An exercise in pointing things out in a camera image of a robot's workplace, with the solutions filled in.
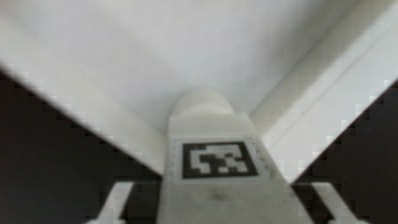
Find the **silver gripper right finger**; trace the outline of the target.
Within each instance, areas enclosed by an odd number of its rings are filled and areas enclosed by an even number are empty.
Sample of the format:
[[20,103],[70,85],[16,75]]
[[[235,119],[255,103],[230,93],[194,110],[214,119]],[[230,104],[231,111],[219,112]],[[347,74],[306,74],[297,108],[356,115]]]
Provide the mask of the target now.
[[327,182],[315,182],[311,186],[333,214],[333,219],[327,224],[370,224],[356,217],[333,184]]

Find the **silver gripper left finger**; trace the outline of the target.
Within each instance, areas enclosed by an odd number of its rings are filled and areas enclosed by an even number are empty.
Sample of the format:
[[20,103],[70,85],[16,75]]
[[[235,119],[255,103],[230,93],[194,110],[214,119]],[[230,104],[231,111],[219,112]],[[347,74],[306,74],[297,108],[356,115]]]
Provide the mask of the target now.
[[127,224],[121,218],[135,183],[118,182],[112,186],[98,217],[84,224]]

